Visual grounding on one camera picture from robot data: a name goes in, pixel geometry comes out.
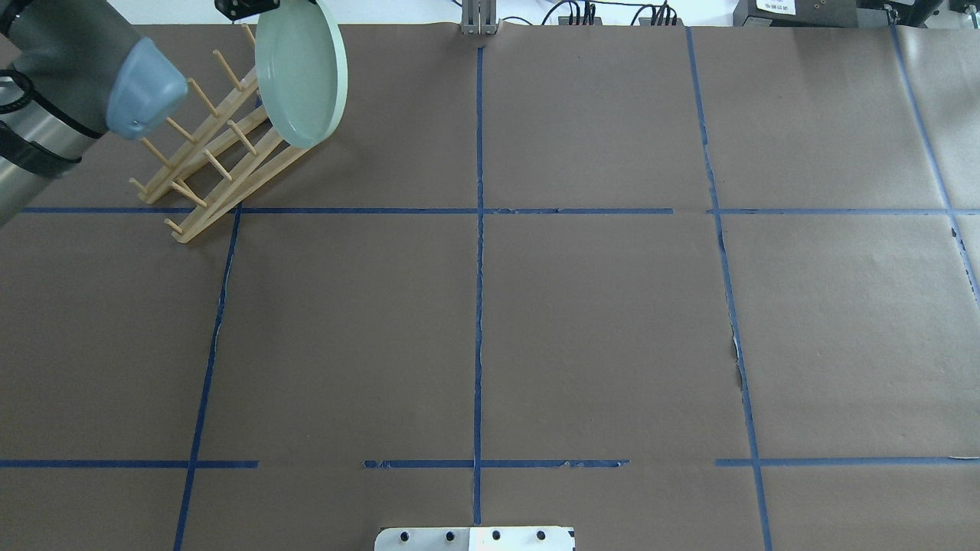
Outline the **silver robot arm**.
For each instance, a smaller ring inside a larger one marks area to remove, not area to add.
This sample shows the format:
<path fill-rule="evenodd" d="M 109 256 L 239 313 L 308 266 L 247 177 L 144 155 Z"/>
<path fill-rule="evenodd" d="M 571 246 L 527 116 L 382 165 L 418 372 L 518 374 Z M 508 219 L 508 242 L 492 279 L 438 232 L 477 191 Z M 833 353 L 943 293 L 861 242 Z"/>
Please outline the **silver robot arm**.
<path fill-rule="evenodd" d="M 108 1 L 4 1 L 1 217 L 7 223 L 111 132 L 143 139 L 185 101 L 183 74 Z"/>

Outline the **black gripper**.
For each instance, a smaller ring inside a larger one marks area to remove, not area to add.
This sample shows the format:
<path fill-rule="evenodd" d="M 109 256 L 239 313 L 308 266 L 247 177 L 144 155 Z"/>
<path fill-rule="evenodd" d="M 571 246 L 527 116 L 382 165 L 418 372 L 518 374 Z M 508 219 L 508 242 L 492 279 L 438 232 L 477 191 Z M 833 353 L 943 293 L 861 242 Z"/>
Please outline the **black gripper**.
<path fill-rule="evenodd" d="M 214 0 L 214 7 L 228 21 L 241 21 L 276 10 L 279 0 Z"/>

